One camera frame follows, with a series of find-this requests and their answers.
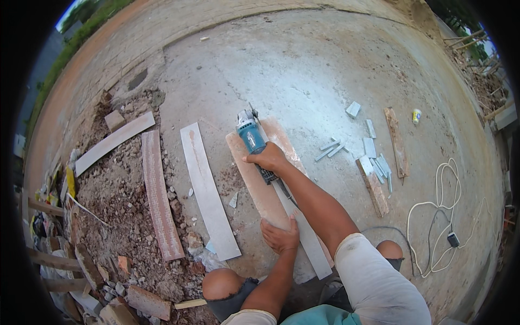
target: power socket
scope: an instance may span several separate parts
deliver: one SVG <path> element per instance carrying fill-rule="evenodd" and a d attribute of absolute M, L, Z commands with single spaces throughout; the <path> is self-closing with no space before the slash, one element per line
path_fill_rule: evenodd
<path fill-rule="evenodd" d="M 454 232 L 450 232 L 448 234 L 448 241 L 449 241 L 451 247 L 453 247 L 453 248 L 457 248 L 460 245 L 459 238 L 457 237 L 457 235 Z"/>

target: teal shirt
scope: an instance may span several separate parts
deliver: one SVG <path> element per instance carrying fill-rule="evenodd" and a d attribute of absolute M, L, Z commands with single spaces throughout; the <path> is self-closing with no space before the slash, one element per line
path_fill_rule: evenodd
<path fill-rule="evenodd" d="M 319 305 L 289 316 L 281 325 L 361 325 L 359 316 L 331 305 Z"/>

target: person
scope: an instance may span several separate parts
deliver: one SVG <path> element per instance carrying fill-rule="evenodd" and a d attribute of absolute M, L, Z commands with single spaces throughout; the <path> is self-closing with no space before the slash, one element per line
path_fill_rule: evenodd
<path fill-rule="evenodd" d="M 383 241 L 377 248 L 372 246 L 339 202 L 295 168 L 275 144 L 268 142 L 262 153 L 243 160 L 273 171 L 287 184 L 301 212 L 334 257 L 337 282 L 343 286 L 328 301 L 295 313 L 282 324 L 432 323 L 424 298 L 399 272 L 402 250 L 397 243 Z M 205 276 L 202 295 L 222 324 L 277 323 L 292 285 L 300 241 L 295 214 L 290 216 L 290 231 L 261 220 L 266 243 L 279 255 L 264 281 L 244 279 L 225 268 Z"/>

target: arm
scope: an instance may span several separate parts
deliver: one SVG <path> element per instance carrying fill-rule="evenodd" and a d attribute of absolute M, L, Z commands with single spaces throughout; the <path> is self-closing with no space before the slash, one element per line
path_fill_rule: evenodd
<path fill-rule="evenodd" d="M 260 228 L 267 244 L 279 254 L 269 276 L 246 298 L 242 309 L 258 309 L 280 317 L 283 303 L 292 285 L 294 260 L 300 243 L 300 233 L 294 215 L 290 216 L 291 230 L 285 231 L 262 219 Z"/>
<path fill-rule="evenodd" d="M 287 161 L 283 151 L 274 143 L 268 142 L 262 153 L 251 154 L 243 160 L 273 171 L 283 179 L 310 226 L 323 240 L 332 257 L 345 237 L 359 232 L 341 204 Z"/>

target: white cable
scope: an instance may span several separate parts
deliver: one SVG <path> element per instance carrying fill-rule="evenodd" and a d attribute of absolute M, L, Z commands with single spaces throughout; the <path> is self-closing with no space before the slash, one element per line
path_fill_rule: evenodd
<path fill-rule="evenodd" d="M 453 161 L 453 163 L 455 165 L 455 169 L 453 169 L 453 167 L 451 166 L 451 161 Z M 442 169 L 440 170 L 440 202 L 439 202 L 439 185 L 438 185 L 438 180 L 439 180 L 439 169 L 441 167 L 442 167 Z M 453 205 L 450 206 L 450 207 L 443 205 L 443 200 L 444 200 L 443 173 L 444 173 L 444 169 L 446 167 L 449 167 L 451 169 L 451 171 L 453 172 L 455 178 L 457 179 L 457 182 L 455 184 L 455 194 L 454 194 L 454 197 L 453 197 Z M 458 197 L 457 197 L 457 188 L 459 188 L 459 196 Z M 453 258 L 455 257 L 455 253 L 457 252 L 457 250 L 454 250 L 454 252 L 453 252 L 453 254 L 451 256 L 450 262 L 448 262 L 448 264 L 446 266 L 444 266 L 444 267 L 442 267 L 440 269 L 437 269 L 437 270 L 434 269 L 439 264 L 439 262 L 442 260 L 444 255 L 446 255 L 446 253 L 451 251 L 451 249 L 453 248 L 453 247 L 450 247 L 450 248 L 446 249 L 443 252 L 443 254 L 440 256 L 440 258 L 437 260 L 437 262 L 433 263 L 433 261 L 435 259 L 434 258 L 434 256 L 435 256 L 435 249 L 437 248 L 437 244 L 439 243 L 439 239 L 441 239 L 441 237 L 443 236 L 444 232 L 448 228 L 450 228 L 451 224 L 453 223 L 453 214 L 454 214 L 454 211 L 455 211 L 454 208 L 459 203 L 459 200 L 460 200 L 460 198 L 462 196 L 462 185 L 461 185 L 460 180 L 459 180 L 459 168 L 457 167 L 457 163 L 455 162 L 455 160 L 453 158 L 450 158 L 447 163 L 442 163 L 442 164 L 440 164 L 437 167 L 437 171 L 435 173 L 435 196 L 436 196 L 437 203 L 433 203 L 433 202 L 429 202 L 429 201 L 428 202 L 420 202 L 420 203 L 417 203 L 414 206 L 412 206 L 412 208 L 410 209 L 410 212 L 408 212 L 408 220 L 407 220 L 407 226 L 406 226 L 406 237 L 408 239 L 408 242 L 410 243 L 410 249 L 413 252 L 415 265 L 417 265 L 417 268 L 419 269 L 419 273 L 421 274 L 422 278 L 426 278 L 430 273 L 435 273 L 435 272 L 439 272 L 439 271 L 442 271 L 442 270 L 446 269 L 451 264 L 451 261 L 453 261 Z M 473 232 L 475 231 L 475 226 L 477 225 L 478 218 L 480 217 L 480 213 L 482 211 L 482 206 L 484 205 L 484 201 L 486 201 L 487 212 L 488 212 L 489 216 L 491 216 L 491 219 L 492 219 L 492 215 L 491 215 L 491 212 L 489 211 L 489 205 L 488 205 L 487 199 L 483 198 L 482 199 L 482 203 L 480 204 L 480 210 L 478 211 L 478 215 L 477 215 L 477 218 L 475 220 L 475 224 L 473 225 L 473 229 L 471 230 L 471 235 L 466 240 L 466 243 L 464 245 L 457 247 L 458 249 L 461 249 L 461 248 L 465 247 L 467 245 L 467 243 L 470 241 L 471 237 L 473 236 Z M 419 262 L 417 261 L 417 253 L 415 252 L 415 249 L 413 249 L 412 243 L 410 241 L 410 216 L 412 214 L 413 209 L 416 206 L 425 205 L 425 204 L 431 204 L 434 207 L 436 207 L 437 209 L 443 207 L 443 208 L 445 208 L 447 210 L 451 210 L 451 216 L 450 216 L 449 224 L 441 231 L 439 237 L 437 237 L 437 240 L 435 241 L 435 245 L 433 246 L 432 258 L 430 259 L 430 261 L 431 261 L 430 265 L 428 265 L 427 269 L 423 272 L 423 270 L 419 266 Z"/>

